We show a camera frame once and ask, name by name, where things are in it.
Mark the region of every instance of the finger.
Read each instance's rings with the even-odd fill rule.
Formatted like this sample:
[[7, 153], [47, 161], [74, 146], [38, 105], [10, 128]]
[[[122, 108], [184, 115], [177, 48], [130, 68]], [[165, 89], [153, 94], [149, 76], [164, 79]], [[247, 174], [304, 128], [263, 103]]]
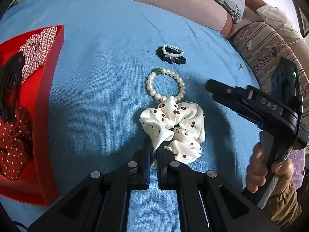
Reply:
[[248, 177], [246, 177], [246, 186], [247, 186], [247, 189], [251, 192], [251, 193], [255, 193], [257, 190], [258, 190], [258, 185], [257, 184], [254, 184], [252, 183]]
[[252, 171], [256, 175], [265, 177], [268, 173], [268, 169], [265, 165], [263, 165], [260, 161], [256, 161], [255, 163], [249, 164], [247, 167], [247, 172]]
[[248, 177], [249, 181], [251, 181], [252, 183], [254, 183], [254, 184], [258, 185], [258, 186], [263, 186], [265, 184], [265, 182], [266, 182], [265, 177], [256, 175], [250, 169], [247, 171], [247, 177]]
[[256, 159], [259, 159], [262, 156], [262, 146], [260, 142], [254, 146], [252, 156]]
[[[272, 165], [272, 170], [274, 171], [276, 168], [278, 168], [278, 164], [280, 163], [280, 161], [276, 161], [273, 165]], [[280, 167], [280, 169], [277, 171], [277, 175], [280, 175], [280, 179], [277, 183], [276, 188], [274, 189], [272, 196], [276, 196], [280, 193], [282, 193], [286, 187], [288, 186], [288, 184], [291, 181], [292, 175], [294, 172], [294, 165], [291, 159], [287, 159], [282, 166]]]
[[278, 165], [280, 165], [281, 161], [275, 161], [272, 164], [272, 171], [277, 174], [280, 175], [281, 178], [285, 179], [285, 180], [290, 180], [293, 176], [293, 172], [294, 172], [294, 165], [293, 162], [290, 158], [288, 158], [279, 168], [279, 170], [276, 172], [276, 169], [278, 168]]

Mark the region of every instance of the pearl bracelet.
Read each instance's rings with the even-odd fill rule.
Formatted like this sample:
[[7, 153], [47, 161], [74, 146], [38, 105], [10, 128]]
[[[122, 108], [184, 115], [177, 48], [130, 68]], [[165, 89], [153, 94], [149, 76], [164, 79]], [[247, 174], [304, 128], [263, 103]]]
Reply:
[[147, 80], [146, 80], [146, 89], [149, 91], [150, 96], [153, 96], [155, 98], [155, 100], [158, 101], [165, 101], [166, 100], [166, 96], [161, 95], [159, 93], [157, 93], [157, 91], [153, 88], [153, 80], [156, 78], [157, 75], [160, 74], [166, 74], [166, 75], [170, 75], [172, 78], [174, 78], [179, 87], [180, 87], [180, 92], [178, 95], [176, 95], [174, 97], [175, 102], [180, 102], [184, 96], [186, 95], [186, 87], [185, 87], [185, 83], [182, 82], [182, 78], [179, 77], [178, 74], [176, 74], [174, 71], [170, 70], [170, 69], [166, 69], [166, 68], [155, 68], [154, 71], [152, 73], [149, 74]]
[[[180, 53], [179, 54], [173, 54], [173, 53], [170, 53], [170, 52], [166, 52], [166, 49], [165, 49], [166, 47], [177, 50]], [[167, 45], [167, 44], [164, 44], [162, 46], [162, 52], [166, 57], [180, 57], [180, 56], [183, 55], [182, 49], [179, 49], [177, 46], [171, 46], [171, 45]]]

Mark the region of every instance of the striped fabric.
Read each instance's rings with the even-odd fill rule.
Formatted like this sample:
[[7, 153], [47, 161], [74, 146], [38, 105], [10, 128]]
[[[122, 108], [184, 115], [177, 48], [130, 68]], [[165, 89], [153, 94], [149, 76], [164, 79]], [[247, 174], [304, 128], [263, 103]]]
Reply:
[[271, 75], [281, 57], [297, 65], [303, 96], [302, 123], [308, 125], [309, 81], [298, 59], [282, 37], [265, 22], [255, 22], [236, 34], [234, 44], [251, 68], [263, 92], [271, 92]]

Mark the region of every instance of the blue blanket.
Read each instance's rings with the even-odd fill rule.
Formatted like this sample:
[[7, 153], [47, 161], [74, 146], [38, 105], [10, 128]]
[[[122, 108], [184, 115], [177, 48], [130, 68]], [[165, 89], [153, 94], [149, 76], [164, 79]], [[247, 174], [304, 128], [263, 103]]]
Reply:
[[[211, 78], [233, 87], [258, 83], [218, 31], [130, 0], [22, 0], [0, 21], [0, 42], [56, 24], [64, 24], [65, 41], [51, 88], [48, 134], [62, 196], [92, 171], [112, 171], [142, 148], [146, 134], [139, 115], [158, 105], [145, 89], [145, 78], [156, 67], [177, 72], [186, 84], [185, 100], [205, 113], [203, 153], [190, 167], [217, 170], [242, 190], [259, 130], [215, 103], [204, 87]], [[183, 49], [186, 64], [162, 62], [155, 49], [163, 43]], [[178, 92], [168, 76], [158, 77], [155, 88], [166, 96]], [[148, 191], [132, 192], [128, 231], [179, 230], [176, 193], [158, 190], [156, 170], [150, 177]], [[0, 201], [26, 226], [47, 209]]]

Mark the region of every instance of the black scrunchie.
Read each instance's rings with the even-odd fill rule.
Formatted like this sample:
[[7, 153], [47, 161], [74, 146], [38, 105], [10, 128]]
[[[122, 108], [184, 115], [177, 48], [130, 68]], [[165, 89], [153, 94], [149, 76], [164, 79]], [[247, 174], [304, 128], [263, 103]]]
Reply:
[[[174, 50], [172, 48], [169, 47], [165, 47], [166, 52], [172, 53], [172, 54], [179, 54], [179, 51]], [[162, 61], [166, 61], [170, 64], [176, 63], [178, 65], [182, 65], [186, 63], [186, 59], [183, 56], [180, 57], [165, 57], [165, 54], [163, 54], [162, 51], [162, 46], [160, 46], [159, 48], [156, 49], [156, 54], [157, 56], [162, 60]]]

